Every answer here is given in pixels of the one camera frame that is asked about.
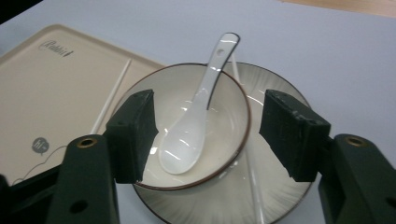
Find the white spoon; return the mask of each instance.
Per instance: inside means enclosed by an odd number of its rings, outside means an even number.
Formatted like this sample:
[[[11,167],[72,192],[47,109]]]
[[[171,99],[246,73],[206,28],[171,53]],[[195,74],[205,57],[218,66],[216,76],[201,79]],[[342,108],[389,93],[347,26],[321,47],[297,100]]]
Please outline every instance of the white spoon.
[[[166,133],[159,148],[159,157],[160,164],[167,173],[185,173],[201,156],[210,97],[222,68],[238,42],[239,36],[232,33],[227,33],[220,39],[190,108]]]

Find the white tabletop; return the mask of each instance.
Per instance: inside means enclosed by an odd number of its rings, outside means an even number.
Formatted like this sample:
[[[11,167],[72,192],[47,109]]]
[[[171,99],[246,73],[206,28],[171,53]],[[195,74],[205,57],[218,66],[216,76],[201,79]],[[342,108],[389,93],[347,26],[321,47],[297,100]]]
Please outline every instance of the white tabletop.
[[[236,60],[280,74],[332,124],[373,141],[396,166],[396,19],[252,1],[44,0],[0,25],[0,55],[60,23],[163,64],[207,63],[225,32]],[[122,223],[162,223],[118,186]],[[279,223],[324,223],[318,181]]]

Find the spoon handle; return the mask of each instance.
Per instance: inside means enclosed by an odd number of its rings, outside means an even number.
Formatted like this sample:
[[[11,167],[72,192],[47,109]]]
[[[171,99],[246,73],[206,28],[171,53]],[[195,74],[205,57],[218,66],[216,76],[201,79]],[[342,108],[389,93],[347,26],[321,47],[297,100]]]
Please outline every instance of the spoon handle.
[[[201,85],[195,93],[193,101],[201,101],[196,105],[204,105],[208,109],[219,74],[238,45],[239,39],[239,35],[226,33],[219,40],[212,52]]]

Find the ceramic soup spoon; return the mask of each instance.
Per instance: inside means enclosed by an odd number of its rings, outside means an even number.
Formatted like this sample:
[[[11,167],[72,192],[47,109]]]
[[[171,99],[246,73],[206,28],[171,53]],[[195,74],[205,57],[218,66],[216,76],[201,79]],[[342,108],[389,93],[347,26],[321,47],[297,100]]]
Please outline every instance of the ceramic soup spoon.
[[[179,175],[190,170],[201,156],[206,130],[206,114],[219,74],[239,43],[239,36],[227,33],[216,45],[191,106],[168,130],[159,148],[162,168]]]

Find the beige tray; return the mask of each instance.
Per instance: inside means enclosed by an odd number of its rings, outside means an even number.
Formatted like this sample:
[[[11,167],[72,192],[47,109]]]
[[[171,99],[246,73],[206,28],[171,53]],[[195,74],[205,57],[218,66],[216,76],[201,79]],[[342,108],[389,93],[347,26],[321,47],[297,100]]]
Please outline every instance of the beige tray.
[[[0,174],[9,184],[62,162],[65,146],[102,133],[114,106],[163,65],[62,25],[0,58]]]

